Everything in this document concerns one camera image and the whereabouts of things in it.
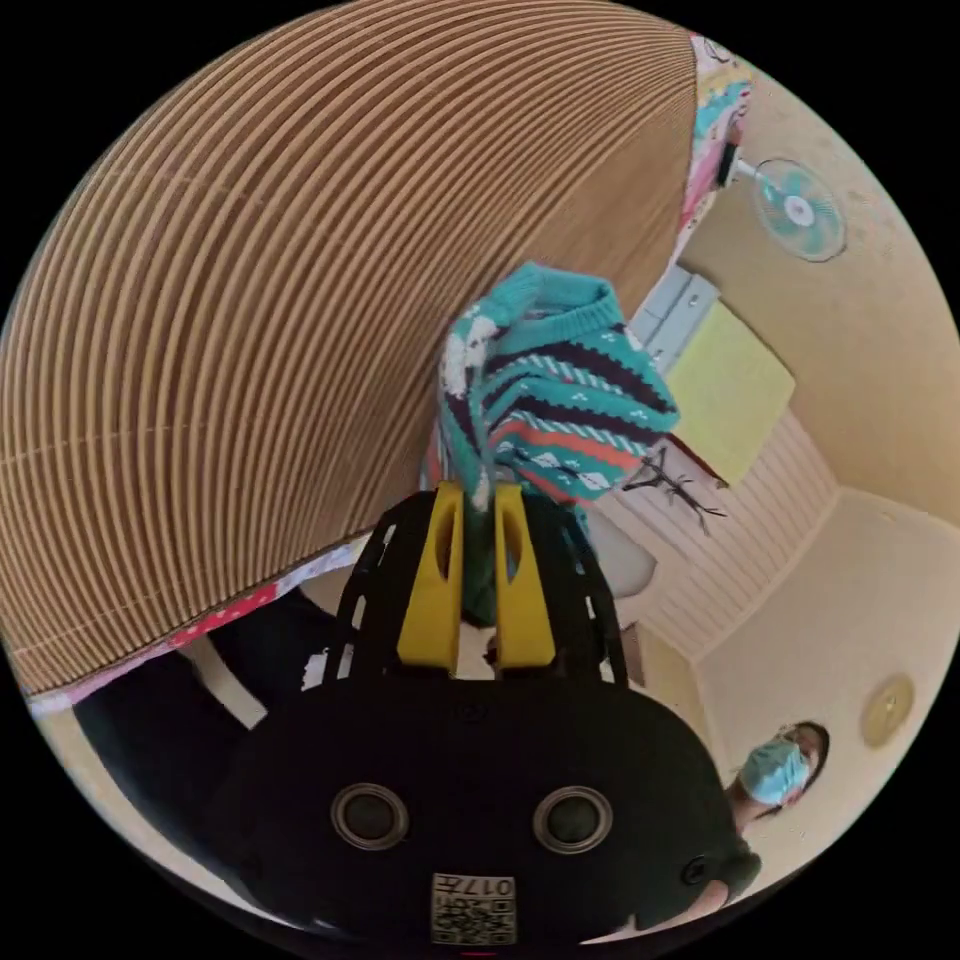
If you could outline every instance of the beige wall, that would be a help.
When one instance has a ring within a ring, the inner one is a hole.
[[[787,412],[763,445],[747,475],[718,490],[692,461],[671,449],[667,472],[686,476],[686,491],[704,506],[723,511],[707,517],[704,536],[696,514],[663,490],[613,494],[680,557],[661,571],[656,594],[620,603],[658,636],[696,661],[718,646],[789,576],[836,502],[839,488],[821,452]],[[660,559],[655,547],[650,552]]]
[[[960,530],[907,507],[844,490],[790,577],[698,664],[722,752],[741,761],[784,723],[821,720],[831,756],[815,789],[755,825],[760,885],[782,878],[843,833],[906,752],[946,674],[960,631]],[[906,724],[881,750],[859,736],[879,683],[916,684]]]
[[[761,76],[744,157],[778,156],[836,193],[848,249],[823,264],[791,257],[760,227],[749,184],[738,183],[682,262],[717,284],[793,372],[793,408],[842,484],[960,525],[960,341],[933,271],[850,148]]]
[[[697,677],[690,661],[655,633],[637,627],[643,692],[670,707],[711,749]]]

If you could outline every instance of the face mask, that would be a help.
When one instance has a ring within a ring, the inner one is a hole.
[[[743,788],[758,803],[779,807],[807,782],[810,767],[800,748],[789,740],[771,740],[747,757],[740,771]]]

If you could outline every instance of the knit fabric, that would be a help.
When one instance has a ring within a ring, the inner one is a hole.
[[[497,481],[575,512],[641,467],[679,414],[605,280],[527,263],[453,324],[421,486],[465,494],[464,614],[492,626]]]

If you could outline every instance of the person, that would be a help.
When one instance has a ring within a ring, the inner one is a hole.
[[[813,720],[783,727],[766,743],[754,747],[737,776],[727,788],[737,832],[764,817],[775,816],[796,806],[823,773],[830,752],[827,728]],[[736,899],[756,879],[762,861],[743,840],[739,890],[712,880],[697,901],[679,916],[655,927],[637,931],[656,933],[715,913]]]
[[[813,720],[780,730],[750,751],[727,788],[737,831],[796,806],[823,772],[830,752],[830,734]]]

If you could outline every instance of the sticker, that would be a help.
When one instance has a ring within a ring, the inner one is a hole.
[[[434,943],[492,947],[517,942],[513,877],[435,873],[431,901],[430,927]]]

